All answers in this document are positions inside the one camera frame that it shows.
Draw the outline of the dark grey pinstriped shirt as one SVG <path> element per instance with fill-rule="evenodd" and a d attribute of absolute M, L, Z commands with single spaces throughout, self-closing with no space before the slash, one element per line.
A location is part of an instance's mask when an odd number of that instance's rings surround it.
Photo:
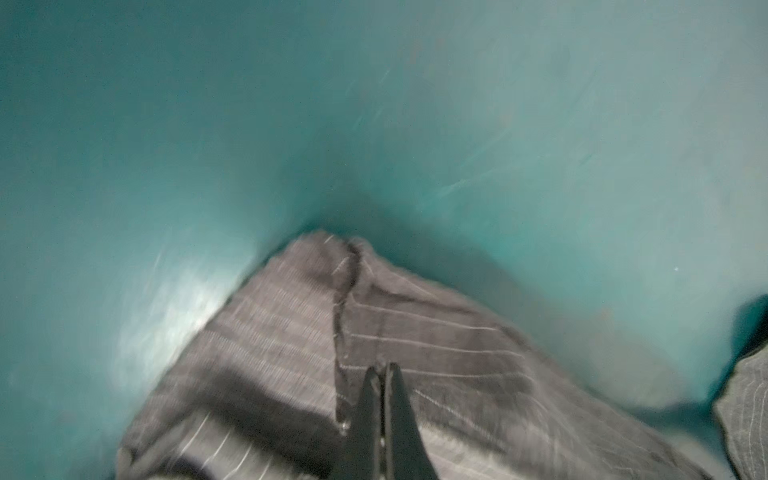
<path fill-rule="evenodd" d="M 522 293 L 504 319 L 380 257 L 302 235 L 193 336 L 127 428 L 120 479 L 328 479 L 366 371 L 403 375 L 439 479 L 763 479 L 767 333 L 714 402 L 607 318 Z"/>

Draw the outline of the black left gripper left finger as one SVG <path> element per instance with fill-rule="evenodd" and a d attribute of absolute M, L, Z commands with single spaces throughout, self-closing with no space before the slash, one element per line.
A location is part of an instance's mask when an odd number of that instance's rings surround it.
<path fill-rule="evenodd" d="M 382 381 L 377 371 L 369 368 L 362 383 L 341 455 L 329 479 L 382 478 L 382 418 Z"/>

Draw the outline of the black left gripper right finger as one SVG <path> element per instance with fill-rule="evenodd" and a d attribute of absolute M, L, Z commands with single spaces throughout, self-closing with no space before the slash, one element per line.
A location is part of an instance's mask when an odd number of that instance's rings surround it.
<path fill-rule="evenodd" d="M 438 480 L 420 435 L 400 367 L 386 366 L 383 390 L 384 478 Z"/>

